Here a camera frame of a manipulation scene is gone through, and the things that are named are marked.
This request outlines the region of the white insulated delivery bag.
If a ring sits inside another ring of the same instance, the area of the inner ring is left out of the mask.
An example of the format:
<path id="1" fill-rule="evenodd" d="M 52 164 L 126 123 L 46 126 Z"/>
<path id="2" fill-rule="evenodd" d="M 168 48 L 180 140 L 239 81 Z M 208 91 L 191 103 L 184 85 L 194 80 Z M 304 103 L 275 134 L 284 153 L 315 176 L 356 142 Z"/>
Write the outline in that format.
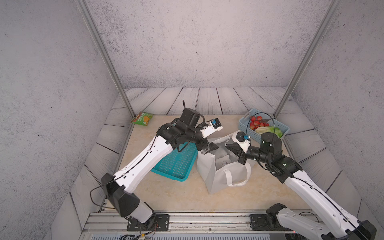
<path id="1" fill-rule="evenodd" d="M 219 148 L 207 154 L 198 152 L 197 170 L 204 180 L 209 194 L 215 194 L 227 187 L 244 186 L 250 179 L 255 162 L 248 160 L 245 165 L 238 162 L 239 158 L 226 149 L 226 144 L 233 144 L 235 135 L 239 131 L 213 141 Z M 230 164 L 216 169 L 217 159 L 231 160 Z"/>

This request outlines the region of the teal plastic basket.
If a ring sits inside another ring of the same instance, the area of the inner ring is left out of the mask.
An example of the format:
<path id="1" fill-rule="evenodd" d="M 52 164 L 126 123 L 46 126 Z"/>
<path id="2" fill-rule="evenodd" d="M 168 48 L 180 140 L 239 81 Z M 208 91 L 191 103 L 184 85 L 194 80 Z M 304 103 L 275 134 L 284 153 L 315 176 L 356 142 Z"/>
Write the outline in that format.
<path id="1" fill-rule="evenodd" d="M 196 145 L 188 144 L 181 153 L 174 150 L 161 159 L 151 172 L 171 180 L 184 182 L 188 179 L 197 156 Z"/>

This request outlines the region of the white ice pack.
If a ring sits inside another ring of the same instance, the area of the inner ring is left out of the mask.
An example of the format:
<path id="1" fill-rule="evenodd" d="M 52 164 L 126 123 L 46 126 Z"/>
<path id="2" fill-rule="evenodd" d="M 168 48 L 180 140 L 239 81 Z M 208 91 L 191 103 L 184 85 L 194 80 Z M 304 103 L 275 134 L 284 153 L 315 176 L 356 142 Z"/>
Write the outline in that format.
<path id="1" fill-rule="evenodd" d="M 216 160 L 216 169 L 219 170 L 222 167 L 226 166 L 227 164 L 230 164 L 231 160 L 228 159 L 217 159 Z"/>

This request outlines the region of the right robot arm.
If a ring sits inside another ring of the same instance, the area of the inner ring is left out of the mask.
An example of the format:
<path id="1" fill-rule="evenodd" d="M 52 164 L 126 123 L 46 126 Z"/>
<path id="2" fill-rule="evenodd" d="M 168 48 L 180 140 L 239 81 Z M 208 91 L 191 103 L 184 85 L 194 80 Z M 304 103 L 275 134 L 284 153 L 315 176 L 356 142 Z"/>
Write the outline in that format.
<path id="1" fill-rule="evenodd" d="M 283 204 L 275 204 L 266 211 L 271 228 L 290 229 L 308 240 L 375 239 L 377 229 L 371 222 L 360 221 L 344 210 L 312 181 L 299 163 L 283 154 L 282 141 L 275 132 L 261 134 L 259 147 L 252 146 L 250 137 L 242 131 L 233 134 L 232 139 L 233 143 L 226 148 L 241 164 L 256 161 L 300 196 L 322 220 L 312 221 Z"/>

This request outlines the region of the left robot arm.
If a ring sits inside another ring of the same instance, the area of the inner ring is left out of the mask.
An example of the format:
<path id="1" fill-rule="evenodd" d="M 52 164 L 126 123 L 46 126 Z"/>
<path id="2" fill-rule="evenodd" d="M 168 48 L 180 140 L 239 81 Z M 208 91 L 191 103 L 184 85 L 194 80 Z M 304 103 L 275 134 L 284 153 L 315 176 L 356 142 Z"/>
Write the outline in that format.
<path id="1" fill-rule="evenodd" d="M 128 165 L 114 174 L 103 175 L 101 188 L 122 218 L 132 217 L 147 226 L 153 224 L 154 210 L 134 191 L 152 168 L 172 151 L 180 153 L 190 143 L 203 154 L 218 149 L 216 144 L 208 141 L 208 136 L 222 130 L 222 124 L 219 119 L 199 123 L 203 118 L 199 112 L 184 108 L 179 118 L 158 128 L 150 143 Z"/>

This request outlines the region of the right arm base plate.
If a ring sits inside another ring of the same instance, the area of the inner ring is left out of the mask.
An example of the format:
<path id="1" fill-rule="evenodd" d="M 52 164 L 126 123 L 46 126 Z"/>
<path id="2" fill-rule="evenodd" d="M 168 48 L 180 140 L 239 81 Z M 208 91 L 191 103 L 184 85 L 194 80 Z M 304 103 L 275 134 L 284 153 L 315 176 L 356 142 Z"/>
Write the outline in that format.
<path id="1" fill-rule="evenodd" d="M 277 217 L 272 214 L 251 214 L 250 228 L 253 231 L 292 231 L 281 226 Z"/>

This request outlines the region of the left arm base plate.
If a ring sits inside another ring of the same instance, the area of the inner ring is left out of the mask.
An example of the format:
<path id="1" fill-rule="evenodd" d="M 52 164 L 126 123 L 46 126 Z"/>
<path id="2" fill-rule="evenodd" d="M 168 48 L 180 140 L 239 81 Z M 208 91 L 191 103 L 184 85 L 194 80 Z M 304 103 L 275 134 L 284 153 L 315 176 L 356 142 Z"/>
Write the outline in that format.
<path id="1" fill-rule="evenodd" d="M 128 219 L 128 232 L 167 232 L 169 230 L 170 215 L 154 214 L 148 221 L 141 223 L 139 220 L 130 217 Z"/>

